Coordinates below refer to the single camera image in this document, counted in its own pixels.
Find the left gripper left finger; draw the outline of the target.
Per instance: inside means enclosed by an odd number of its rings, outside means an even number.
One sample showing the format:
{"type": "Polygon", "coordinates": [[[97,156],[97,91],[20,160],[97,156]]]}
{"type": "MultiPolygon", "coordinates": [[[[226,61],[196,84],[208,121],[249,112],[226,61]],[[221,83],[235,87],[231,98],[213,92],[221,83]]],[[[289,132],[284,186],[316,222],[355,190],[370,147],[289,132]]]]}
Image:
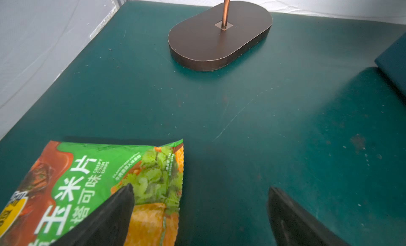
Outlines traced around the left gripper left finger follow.
{"type": "Polygon", "coordinates": [[[133,208],[133,186],[128,184],[52,245],[122,246],[128,234],[133,208]]]}

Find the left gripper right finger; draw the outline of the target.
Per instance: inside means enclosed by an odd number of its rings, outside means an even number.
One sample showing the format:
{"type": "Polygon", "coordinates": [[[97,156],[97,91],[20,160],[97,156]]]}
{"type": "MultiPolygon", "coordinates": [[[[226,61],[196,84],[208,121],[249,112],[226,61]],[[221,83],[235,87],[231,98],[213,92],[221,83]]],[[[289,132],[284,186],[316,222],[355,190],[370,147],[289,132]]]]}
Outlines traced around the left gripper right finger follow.
{"type": "Polygon", "coordinates": [[[278,246],[348,245],[280,188],[269,188],[267,212],[278,246]]]}

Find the teal drawer cabinet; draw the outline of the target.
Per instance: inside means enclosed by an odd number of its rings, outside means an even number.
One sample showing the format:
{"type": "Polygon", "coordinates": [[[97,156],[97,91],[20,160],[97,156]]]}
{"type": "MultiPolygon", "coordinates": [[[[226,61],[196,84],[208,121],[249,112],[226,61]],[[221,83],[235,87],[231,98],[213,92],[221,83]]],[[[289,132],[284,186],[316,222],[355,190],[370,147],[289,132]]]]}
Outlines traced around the teal drawer cabinet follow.
{"type": "Polygon", "coordinates": [[[381,53],[375,63],[399,93],[406,97],[406,34],[381,53]]]}

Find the green snack packet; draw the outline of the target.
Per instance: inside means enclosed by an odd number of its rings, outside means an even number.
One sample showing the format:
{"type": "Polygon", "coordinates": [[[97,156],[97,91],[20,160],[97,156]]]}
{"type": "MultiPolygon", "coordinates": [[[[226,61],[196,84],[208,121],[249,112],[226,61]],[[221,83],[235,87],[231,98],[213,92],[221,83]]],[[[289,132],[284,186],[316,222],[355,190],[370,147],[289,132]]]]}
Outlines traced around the green snack packet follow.
{"type": "Polygon", "coordinates": [[[184,142],[160,147],[49,142],[1,212],[1,245],[48,246],[132,186],[127,246],[172,246],[184,142]]]}

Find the brown metal jewelry stand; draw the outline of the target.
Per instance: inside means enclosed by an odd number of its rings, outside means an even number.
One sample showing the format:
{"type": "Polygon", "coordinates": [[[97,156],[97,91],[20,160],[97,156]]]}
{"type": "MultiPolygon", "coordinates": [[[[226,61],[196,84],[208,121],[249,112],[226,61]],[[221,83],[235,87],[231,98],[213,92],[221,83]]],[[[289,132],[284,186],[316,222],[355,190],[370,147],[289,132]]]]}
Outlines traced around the brown metal jewelry stand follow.
{"type": "Polygon", "coordinates": [[[250,2],[224,0],[175,25],[168,34],[172,58],[195,71],[221,69],[265,39],[271,13],[250,2]]]}

